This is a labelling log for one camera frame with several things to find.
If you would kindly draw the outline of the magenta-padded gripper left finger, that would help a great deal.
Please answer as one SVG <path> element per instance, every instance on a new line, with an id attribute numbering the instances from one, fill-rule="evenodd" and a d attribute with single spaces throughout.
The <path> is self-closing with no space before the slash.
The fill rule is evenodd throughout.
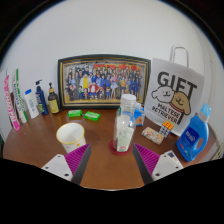
<path id="1" fill-rule="evenodd" d="M 86 144 L 66 155 L 57 154 L 42 169 L 79 185 L 90 155 L 91 145 Z"/>

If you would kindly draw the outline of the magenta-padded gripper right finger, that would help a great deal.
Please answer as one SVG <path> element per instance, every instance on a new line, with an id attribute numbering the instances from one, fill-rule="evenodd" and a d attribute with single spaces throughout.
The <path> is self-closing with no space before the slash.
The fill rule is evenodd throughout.
<path id="1" fill-rule="evenodd" d="M 159 155 L 139 144 L 134 144 L 133 155 L 145 185 L 183 168 L 172 150 Z"/>

